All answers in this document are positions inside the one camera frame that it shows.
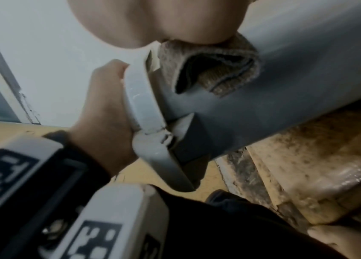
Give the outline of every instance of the white wall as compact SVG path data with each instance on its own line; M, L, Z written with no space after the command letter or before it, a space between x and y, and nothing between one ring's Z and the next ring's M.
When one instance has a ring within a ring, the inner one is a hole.
M43 125L71 126L93 69L111 59L131 63L149 49L101 42L78 23L66 0L0 0L0 52Z

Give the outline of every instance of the bare foot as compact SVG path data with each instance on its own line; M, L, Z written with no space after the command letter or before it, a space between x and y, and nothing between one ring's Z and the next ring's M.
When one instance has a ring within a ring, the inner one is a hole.
M315 226L309 236L329 245L349 259L361 259L361 232L348 227Z

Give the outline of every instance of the dirty board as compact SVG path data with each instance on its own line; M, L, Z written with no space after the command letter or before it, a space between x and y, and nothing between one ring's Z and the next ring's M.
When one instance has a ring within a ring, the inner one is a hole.
M250 148L310 223L361 207L361 101Z
M284 195L278 191L281 187L272 190L278 183L276 185L271 177L260 176L245 148L216 159L216 163L231 193L272 210L298 231L306 233L310 225L308 221L288 198L283 198ZM274 184L267 188L270 181Z

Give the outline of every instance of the brown towel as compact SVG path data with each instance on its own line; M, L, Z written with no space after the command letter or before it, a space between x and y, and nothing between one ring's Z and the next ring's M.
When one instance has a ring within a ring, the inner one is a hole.
M216 96L234 92L259 76L259 53L241 34L216 45L166 41L158 57L163 76L176 93L196 82Z

